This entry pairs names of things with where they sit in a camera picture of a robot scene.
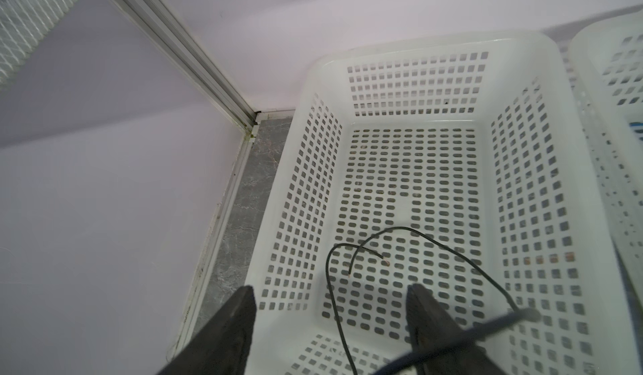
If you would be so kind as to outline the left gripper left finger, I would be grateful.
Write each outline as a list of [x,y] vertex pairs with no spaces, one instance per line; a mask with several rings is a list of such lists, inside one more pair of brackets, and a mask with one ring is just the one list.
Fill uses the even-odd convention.
[[242,286],[160,373],[243,374],[255,321],[253,287]]

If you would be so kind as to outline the white mesh wall box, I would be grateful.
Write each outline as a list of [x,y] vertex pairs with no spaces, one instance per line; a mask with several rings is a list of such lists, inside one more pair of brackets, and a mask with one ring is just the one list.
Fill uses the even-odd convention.
[[1,88],[78,0],[1,0]]

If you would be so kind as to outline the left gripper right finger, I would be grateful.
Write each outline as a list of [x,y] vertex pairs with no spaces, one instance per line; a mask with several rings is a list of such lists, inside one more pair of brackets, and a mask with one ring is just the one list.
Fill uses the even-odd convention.
[[[436,348],[462,329],[448,312],[420,284],[408,287],[406,296],[406,320],[412,350]],[[418,374],[502,374],[497,366],[475,343],[445,353],[426,363],[417,364]]]

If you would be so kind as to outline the middle white plastic basket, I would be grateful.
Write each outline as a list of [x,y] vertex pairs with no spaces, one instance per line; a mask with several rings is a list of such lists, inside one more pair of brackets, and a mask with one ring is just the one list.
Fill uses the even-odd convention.
[[570,42],[574,97],[611,238],[642,295],[642,13],[593,23]]

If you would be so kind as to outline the left white plastic basket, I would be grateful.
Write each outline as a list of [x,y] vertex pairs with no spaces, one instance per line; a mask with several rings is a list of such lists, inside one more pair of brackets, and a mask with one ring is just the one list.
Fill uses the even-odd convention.
[[529,31],[350,50],[307,74],[248,284],[249,374],[370,374],[419,283],[508,374],[638,374],[626,292],[559,49]]

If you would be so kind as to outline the white plastic basket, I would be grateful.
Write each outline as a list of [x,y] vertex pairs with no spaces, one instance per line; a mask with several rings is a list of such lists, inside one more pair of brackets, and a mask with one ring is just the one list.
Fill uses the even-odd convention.
[[642,295],[642,13],[593,23],[570,42],[574,97],[611,238]]
[[626,292],[559,49],[529,31],[350,50],[307,74],[248,284],[249,374],[370,374],[419,283],[508,374],[638,374]]

